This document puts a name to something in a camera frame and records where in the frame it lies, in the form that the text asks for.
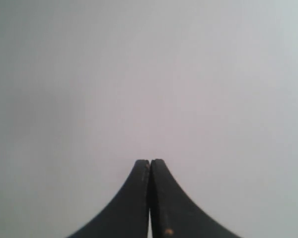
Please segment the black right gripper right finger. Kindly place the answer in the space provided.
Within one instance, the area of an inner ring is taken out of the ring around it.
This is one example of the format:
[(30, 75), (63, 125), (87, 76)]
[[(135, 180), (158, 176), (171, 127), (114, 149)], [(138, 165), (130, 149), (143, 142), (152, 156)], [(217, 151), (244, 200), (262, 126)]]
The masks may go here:
[(154, 238), (237, 238), (185, 193), (162, 159), (150, 164), (149, 210)]

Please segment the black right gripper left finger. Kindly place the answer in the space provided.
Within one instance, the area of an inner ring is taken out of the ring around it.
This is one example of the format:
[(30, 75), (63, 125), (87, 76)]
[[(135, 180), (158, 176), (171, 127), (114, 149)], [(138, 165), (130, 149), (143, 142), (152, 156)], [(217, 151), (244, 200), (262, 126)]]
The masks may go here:
[(107, 206), (72, 238), (146, 238), (149, 226), (150, 163), (136, 160), (126, 181)]

